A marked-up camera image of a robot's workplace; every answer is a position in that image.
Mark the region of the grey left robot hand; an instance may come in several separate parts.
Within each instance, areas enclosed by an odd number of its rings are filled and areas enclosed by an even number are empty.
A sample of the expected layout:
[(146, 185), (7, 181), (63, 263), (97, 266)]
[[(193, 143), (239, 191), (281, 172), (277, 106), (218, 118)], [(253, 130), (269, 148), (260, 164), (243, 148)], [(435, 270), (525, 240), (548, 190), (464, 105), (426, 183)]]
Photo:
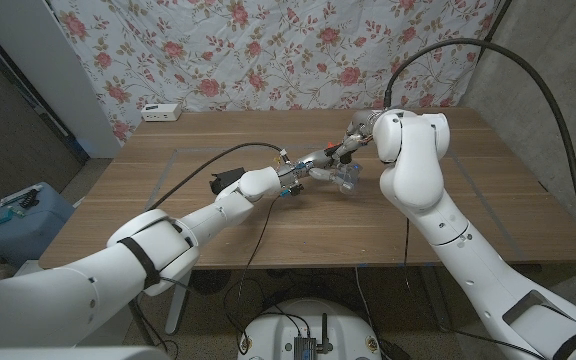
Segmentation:
[(352, 153), (338, 158), (335, 151), (335, 147), (318, 150), (291, 161), (286, 151), (282, 150), (279, 166), (275, 170), (280, 186), (290, 194), (297, 195), (303, 190), (300, 180), (312, 178), (335, 184), (343, 193), (352, 193), (362, 167), (352, 162)]

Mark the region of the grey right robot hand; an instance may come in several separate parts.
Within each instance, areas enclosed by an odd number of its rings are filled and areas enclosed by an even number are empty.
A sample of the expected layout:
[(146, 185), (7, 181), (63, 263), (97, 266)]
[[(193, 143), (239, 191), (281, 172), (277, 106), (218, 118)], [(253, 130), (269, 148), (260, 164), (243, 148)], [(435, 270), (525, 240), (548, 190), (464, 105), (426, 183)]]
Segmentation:
[(335, 151), (338, 158), (357, 150), (372, 140), (373, 128), (383, 114), (380, 110), (360, 110), (351, 118), (343, 141)]

